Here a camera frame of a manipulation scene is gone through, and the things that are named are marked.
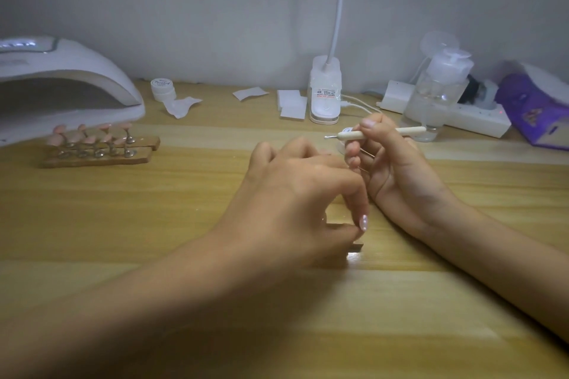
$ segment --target painted fingernail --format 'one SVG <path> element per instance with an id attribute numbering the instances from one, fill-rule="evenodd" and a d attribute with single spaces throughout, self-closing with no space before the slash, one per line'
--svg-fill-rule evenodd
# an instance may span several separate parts
<path id="1" fill-rule="evenodd" d="M 363 119 L 363 120 L 360 122 L 360 124 L 361 124 L 363 127 L 367 128 L 367 129 L 373 127 L 373 125 L 376 124 L 376 123 L 377 123 L 376 121 L 373 121 L 373 120 L 371 120 L 371 119 L 369 119 L 369 118 L 365 118 L 365 119 Z"/>
<path id="2" fill-rule="evenodd" d="M 363 215 L 359 218 L 359 228 L 364 232 L 367 231 L 367 215 Z"/>

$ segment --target wooden table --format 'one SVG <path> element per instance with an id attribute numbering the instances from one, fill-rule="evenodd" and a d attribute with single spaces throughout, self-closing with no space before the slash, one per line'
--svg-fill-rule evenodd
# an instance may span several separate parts
<path id="1" fill-rule="evenodd" d="M 162 146 L 137 166 L 38 169 L 37 141 L 0 149 L 0 317 L 136 267 L 206 232 L 261 140 L 305 135 L 335 151 L 335 126 L 281 120 L 275 91 L 239 102 L 236 87 L 178 84 L 204 101 L 177 120 L 138 82 L 135 133 Z M 447 128 L 422 145 L 466 202 L 569 252 L 569 153 Z M 338 199 L 329 220 L 349 221 Z M 298 272 L 204 313 L 102 377 L 569 377 L 566 349 L 539 325 L 374 209 L 361 253 Z"/>

